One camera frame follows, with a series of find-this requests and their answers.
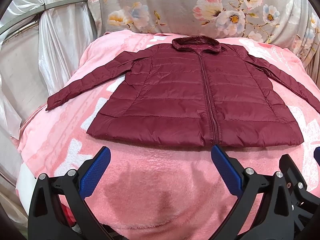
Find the metal rod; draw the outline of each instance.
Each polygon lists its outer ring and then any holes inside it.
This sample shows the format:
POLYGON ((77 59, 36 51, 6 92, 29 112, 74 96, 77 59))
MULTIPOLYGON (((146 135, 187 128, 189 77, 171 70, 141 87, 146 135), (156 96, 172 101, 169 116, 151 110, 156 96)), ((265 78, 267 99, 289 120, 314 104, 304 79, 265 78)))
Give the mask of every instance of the metal rod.
POLYGON ((88 0, 63 0, 59 2, 54 2, 54 3, 49 3, 49 4, 44 4, 41 5, 33 10, 30 10, 24 14, 21 14, 20 16, 16 17, 15 19, 11 20, 10 22, 6 23, 0 28, 0 35, 9 30, 11 27, 15 26, 19 22, 22 22, 25 19, 28 19, 29 17, 33 15, 37 15, 40 13, 43 13, 44 11, 64 6, 64 5, 69 5, 69 4, 75 4, 75 3, 80 3, 80 2, 87 2, 88 0))
POLYGON ((20 26, 17 30, 14 30, 14 31, 10 31, 8 34, 7 34, 7 37, 4 39, 3 41, 3 44, 9 40, 10 38, 12 38, 14 35, 20 33, 20 32, 23 32, 25 29, 29 28, 30 26, 34 26, 34 25, 38 25, 39 24, 39 18, 38 17, 33 17, 31 19, 31 21, 23 24, 22 26, 20 26))
POLYGON ((1 171, 0 171, 0 177, 2 177, 6 182, 8 182, 10 185, 16 188, 16 184, 12 182, 9 178, 7 178, 7 176, 5 176, 1 171))

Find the jacket sleeve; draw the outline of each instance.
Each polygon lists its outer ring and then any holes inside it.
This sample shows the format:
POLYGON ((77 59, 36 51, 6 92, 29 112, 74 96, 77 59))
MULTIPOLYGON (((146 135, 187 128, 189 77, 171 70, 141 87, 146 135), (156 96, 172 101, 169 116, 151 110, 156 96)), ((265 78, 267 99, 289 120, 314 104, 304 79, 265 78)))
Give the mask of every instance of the jacket sleeve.
POLYGON ((148 49, 140 50, 138 52, 123 51, 107 64, 97 67, 82 79, 73 81, 59 92, 50 96, 47 101, 48 106, 46 111, 52 110, 57 106, 64 104, 69 99, 120 76, 122 73, 132 68, 135 60, 152 57, 157 50, 158 45, 151 46, 148 49))
POLYGON ((235 50, 244 61, 254 65, 257 69, 263 71, 269 78, 277 81, 297 96, 306 100, 318 113, 320 113, 319 100, 308 89, 306 89, 304 85, 297 82, 292 76, 270 64, 265 59, 250 55, 244 47, 237 45, 234 45, 233 47, 236 47, 235 50))

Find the zipper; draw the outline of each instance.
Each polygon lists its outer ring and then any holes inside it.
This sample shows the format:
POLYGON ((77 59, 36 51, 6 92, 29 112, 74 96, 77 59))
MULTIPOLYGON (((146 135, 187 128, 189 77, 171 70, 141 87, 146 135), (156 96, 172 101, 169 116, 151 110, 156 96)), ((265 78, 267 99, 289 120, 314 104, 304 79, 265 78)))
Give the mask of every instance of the zipper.
POLYGON ((212 131, 213 131, 213 138, 212 138, 212 142, 213 145, 217 144, 219 142, 219 137, 218 137, 218 126, 217 126, 217 122, 214 118, 214 114, 213 114, 213 109, 212 109, 212 102, 211 102, 211 97, 210 97, 210 92, 209 92, 209 85, 208 85, 208 78, 207 78, 207 73, 204 70, 203 64, 202 64, 202 59, 201 56, 198 52, 196 52, 196 54, 198 54, 199 60, 200 60, 200 66, 201 66, 201 72, 202 72, 202 79, 203 79, 203 83, 204 83, 204 88, 205 88, 205 97, 206 97, 206 101, 207 101, 207 105, 208 105, 208 109, 209 109, 209 119, 210 119, 210 123, 212 125, 212 131))

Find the pink blanket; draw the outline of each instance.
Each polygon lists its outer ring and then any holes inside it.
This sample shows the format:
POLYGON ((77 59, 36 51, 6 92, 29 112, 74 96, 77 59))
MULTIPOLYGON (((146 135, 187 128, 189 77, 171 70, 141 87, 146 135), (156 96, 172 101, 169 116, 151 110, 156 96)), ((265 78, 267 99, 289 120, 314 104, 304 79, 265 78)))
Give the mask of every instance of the pink blanket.
MULTIPOLYGON (((137 52, 161 42, 170 43, 176 34, 149 35, 129 30, 107 34, 89 45, 79 70, 70 82, 82 78, 124 50, 137 52)), ((287 49, 245 38, 220 42, 244 46, 292 75, 318 99, 320 91, 305 73, 301 61, 287 49)), ((21 129, 17 141, 22 158, 37 177, 64 175, 92 158, 101 146, 111 150, 111 162, 95 192, 86 202, 97 219, 129 239, 208 239, 236 201, 229 194, 210 158, 210 149, 150 147, 124 142, 97 140, 86 134, 94 116, 124 77, 79 95, 46 112, 42 107, 21 129)), ((308 190, 320 196, 319 169, 313 150, 320 146, 319 114, 304 100, 273 82, 296 118, 305 142, 296 147, 227 148, 244 167, 273 174, 282 154, 290 154, 301 170, 308 190)), ((250 226, 257 207, 244 228, 250 226)))

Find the quilted stitching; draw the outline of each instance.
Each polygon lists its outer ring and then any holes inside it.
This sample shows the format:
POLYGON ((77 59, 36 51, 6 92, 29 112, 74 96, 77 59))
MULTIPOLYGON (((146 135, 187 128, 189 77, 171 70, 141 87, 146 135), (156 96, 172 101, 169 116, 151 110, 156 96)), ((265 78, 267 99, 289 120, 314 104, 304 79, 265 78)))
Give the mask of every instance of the quilted stitching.
POLYGON ((301 144, 299 126, 268 78, 320 112, 320 102, 289 75, 241 46, 206 36, 123 52, 49 97, 47 109, 124 72, 88 134, 164 146, 206 147, 216 139, 235 147, 301 144))

